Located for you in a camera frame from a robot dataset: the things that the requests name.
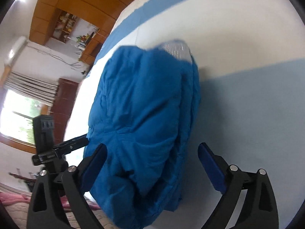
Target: white wall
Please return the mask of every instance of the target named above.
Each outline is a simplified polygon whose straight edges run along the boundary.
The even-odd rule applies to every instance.
[[[15,1],[0,24],[0,75],[4,59],[19,36],[28,37],[37,0]]]
[[[63,53],[69,57],[79,58],[80,53],[76,53],[76,51],[80,51],[80,50],[75,47],[75,45],[77,44],[76,37],[87,34],[90,35],[94,31],[95,31],[95,27],[92,24],[90,24],[88,21],[79,18],[75,26],[73,27],[72,32],[69,35],[71,39],[68,39],[66,43],[63,43],[56,39],[50,38],[48,42],[45,44],[45,46],[57,52]]]
[[[75,52],[80,51],[80,49],[76,48],[74,46],[75,44],[76,42],[73,40],[67,40],[66,43],[63,43],[56,39],[50,38],[48,42],[45,44],[45,46],[57,52],[63,53],[73,59],[78,59],[80,57],[80,53],[75,53]]]
[[[26,46],[15,59],[12,68],[13,71],[53,83],[56,83],[59,78],[65,78],[79,83],[84,78],[81,72],[87,68],[86,64],[78,62],[78,64],[81,65],[81,68],[76,69],[44,52],[38,52],[36,49],[30,47],[58,56],[68,64],[78,62],[77,59],[70,58],[62,53],[38,45],[34,42],[29,42],[28,46]]]
[[[38,172],[41,166],[33,166],[31,157],[33,154],[15,149],[0,143],[0,183],[10,187],[28,191],[23,181],[10,176],[8,172],[17,173],[16,168],[20,169],[21,175],[30,177],[29,172]]]

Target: blue jacket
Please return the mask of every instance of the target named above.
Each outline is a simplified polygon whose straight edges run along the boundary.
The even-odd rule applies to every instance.
[[[106,63],[84,157],[100,143],[107,146],[90,193],[118,227],[142,229],[164,209],[177,208],[199,100],[194,61],[178,60],[160,48],[123,46]]]

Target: bed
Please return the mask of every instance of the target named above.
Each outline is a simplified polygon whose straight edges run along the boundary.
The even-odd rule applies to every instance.
[[[149,49],[173,39],[190,47],[202,101],[189,142],[182,201],[148,228],[201,228],[214,210],[221,194],[198,160],[201,142],[244,171],[268,172],[280,228],[286,228],[305,199],[305,26],[289,0],[135,0],[121,13],[83,81],[64,139],[87,133],[101,73],[119,46]],[[78,165],[82,153],[67,155],[69,164]],[[237,217],[235,211],[228,228]]]
[[[2,216],[1,222],[3,222],[3,219],[5,219],[6,223],[8,223],[6,226],[9,227],[11,225],[9,223],[10,220],[6,217],[10,216],[17,225],[17,227],[11,225],[13,226],[12,228],[26,229],[31,196],[32,193],[30,192],[14,189],[0,183],[0,214]],[[106,214],[96,203],[91,202],[88,199],[86,200],[93,214],[105,229],[117,229],[117,227],[107,218]],[[70,225],[75,229],[79,229],[80,226],[75,219],[73,212],[71,212],[71,207],[67,198],[65,196],[61,197],[61,202]]]

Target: blue wall stripe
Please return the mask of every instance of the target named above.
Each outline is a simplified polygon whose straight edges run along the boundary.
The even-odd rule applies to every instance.
[[[129,35],[138,26],[182,1],[184,0],[149,0],[142,7],[136,9],[108,36],[96,57],[94,64],[96,64],[96,62],[104,57],[121,39]]]

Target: cable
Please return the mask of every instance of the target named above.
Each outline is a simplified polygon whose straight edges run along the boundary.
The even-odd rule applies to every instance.
[[[71,68],[72,70],[83,69],[83,65],[81,65],[79,61],[77,61],[77,62],[75,62],[75,63],[73,63],[73,64],[69,64],[69,63],[67,63],[65,60],[63,60],[63,58],[61,58],[61,57],[59,57],[59,56],[56,56],[56,55],[54,55],[54,54],[51,54],[51,53],[45,52],[45,51],[43,51],[43,50],[37,49],[37,48],[35,48],[35,47],[33,47],[33,46],[27,45],[27,47],[32,48],[32,49],[35,49],[35,50],[36,50],[38,53],[40,53],[40,54],[49,55],[50,57],[55,58],[55,59],[57,59],[57,60],[59,60],[59,61],[65,63],[66,65],[69,65],[70,68]]]

